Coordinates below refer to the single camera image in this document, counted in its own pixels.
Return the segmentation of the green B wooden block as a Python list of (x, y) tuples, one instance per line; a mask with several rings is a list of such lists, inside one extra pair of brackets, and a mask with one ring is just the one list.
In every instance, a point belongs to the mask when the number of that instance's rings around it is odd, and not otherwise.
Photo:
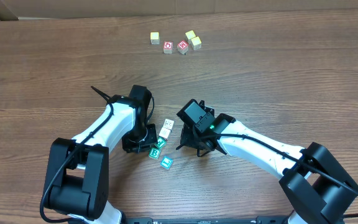
[(151, 148), (150, 151), (149, 151), (149, 157), (151, 159), (155, 159), (155, 160), (158, 160), (159, 156), (160, 156), (160, 153), (161, 153), (161, 150), (158, 149), (158, 148)]

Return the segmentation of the green letter wooden block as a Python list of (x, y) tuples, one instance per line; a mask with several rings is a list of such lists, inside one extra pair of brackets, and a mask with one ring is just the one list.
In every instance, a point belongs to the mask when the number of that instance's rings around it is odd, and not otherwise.
[(161, 149), (166, 145), (166, 140), (164, 138), (158, 137), (157, 139), (157, 143), (155, 144), (155, 147), (157, 149)]

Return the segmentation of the white picture wooden block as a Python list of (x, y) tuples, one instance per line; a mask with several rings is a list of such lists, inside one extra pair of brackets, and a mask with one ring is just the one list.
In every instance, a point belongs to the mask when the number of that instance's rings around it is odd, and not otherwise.
[(172, 130), (173, 125), (174, 125), (174, 121), (173, 121), (173, 120), (165, 119), (164, 124), (163, 124), (163, 128)]

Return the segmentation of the blue L wooden block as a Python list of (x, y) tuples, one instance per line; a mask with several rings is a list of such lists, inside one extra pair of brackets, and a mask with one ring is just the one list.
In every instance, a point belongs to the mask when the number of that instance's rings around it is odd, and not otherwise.
[(169, 170), (171, 168), (172, 164), (173, 164), (173, 159), (171, 159), (167, 156), (164, 156), (160, 163), (160, 165), (166, 170)]

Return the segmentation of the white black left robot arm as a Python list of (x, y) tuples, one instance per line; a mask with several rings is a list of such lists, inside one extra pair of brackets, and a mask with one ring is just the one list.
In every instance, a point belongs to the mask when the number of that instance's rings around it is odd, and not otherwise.
[(126, 223), (125, 214), (108, 201), (109, 155), (117, 143), (128, 153), (157, 144), (149, 123), (154, 103), (150, 90), (133, 85), (129, 96), (109, 96), (103, 114), (71, 139), (57, 138), (50, 147), (40, 216), (47, 223)]

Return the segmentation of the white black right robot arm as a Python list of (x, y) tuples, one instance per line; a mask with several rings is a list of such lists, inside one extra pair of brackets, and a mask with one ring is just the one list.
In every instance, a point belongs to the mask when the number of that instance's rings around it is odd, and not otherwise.
[(358, 185), (324, 146), (307, 148), (275, 141), (247, 128), (202, 101), (190, 100), (178, 113), (181, 145), (245, 159), (272, 174), (290, 201), (289, 223), (339, 223), (358, 194)]

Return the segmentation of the red O wooden block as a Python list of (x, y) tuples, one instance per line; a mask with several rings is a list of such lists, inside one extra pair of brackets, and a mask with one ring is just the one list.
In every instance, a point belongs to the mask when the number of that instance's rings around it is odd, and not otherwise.
[(165, 54), (173, 53), (173, 42), (165, 41), (163, 43), (163, 53), (165, 53)]

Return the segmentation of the red M wooden block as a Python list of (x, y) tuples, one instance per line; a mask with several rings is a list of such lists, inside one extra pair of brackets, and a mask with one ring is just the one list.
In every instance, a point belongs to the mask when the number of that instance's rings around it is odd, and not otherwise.
[(179, 42), (177, 44), (177, 50), (179, 51), (179, 53), (181, 53), (182, 55), (185, 55), (188, 50), (189, 50), (189, 45), (188, 42), (186, 42), (185, 40), (182, 40), (181, 42)]

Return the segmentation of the yellow wooden block right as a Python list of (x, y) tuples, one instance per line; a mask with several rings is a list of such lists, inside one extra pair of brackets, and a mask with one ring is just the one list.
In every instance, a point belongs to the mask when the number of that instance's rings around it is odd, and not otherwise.
[(191, 43), (193, 50), (198, 50), (202, 46), (202, 41), (198, 36), (190, 39), (190, 43)]

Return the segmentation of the yellow wooden block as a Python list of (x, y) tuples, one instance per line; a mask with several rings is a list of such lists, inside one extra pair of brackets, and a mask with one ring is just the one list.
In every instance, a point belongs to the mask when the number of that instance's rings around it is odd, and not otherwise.
[(193, 50), (198, 50), (202, 46), (202, 41), (198, 36), (190, 39), (190, 43), (191, 43)]
[(188, 32), (185, 33), (185, 38), (186, 38), (186, 41), (190, 41), (192, 38), (195, 38), (196, 37), (196, 34), (193, 30), (190, 30)]
[(150, 42), (152, 45), (158, 45), (160, 43), (160, 35), (158, 32), (150, 33)]

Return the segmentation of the yellow wooden block far left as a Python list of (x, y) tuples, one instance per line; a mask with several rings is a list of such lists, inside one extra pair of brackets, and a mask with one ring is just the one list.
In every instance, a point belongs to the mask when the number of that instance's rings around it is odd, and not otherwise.
[(160, 43), (160, 35), (158, 32), (150, 33), (150, 42), (152, 45), (158, 45)]

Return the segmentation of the yellow wooden block top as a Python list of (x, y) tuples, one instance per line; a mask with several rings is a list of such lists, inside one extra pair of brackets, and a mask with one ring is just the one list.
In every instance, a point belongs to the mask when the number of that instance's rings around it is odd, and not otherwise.
[(193, 30), (190, 30), (188, 32), (185, 33), (185, 38), (186, 38), (186, 41), (190, 41), (192, 38), (195, 38), (196, 37), (196, 34)]

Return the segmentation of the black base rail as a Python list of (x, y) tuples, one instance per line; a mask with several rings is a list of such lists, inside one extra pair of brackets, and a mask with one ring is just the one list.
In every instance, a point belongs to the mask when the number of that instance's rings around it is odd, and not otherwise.
[(126, 224), (306, 224), (298, 215), (257, 216), (255, 218), (126, 218)]

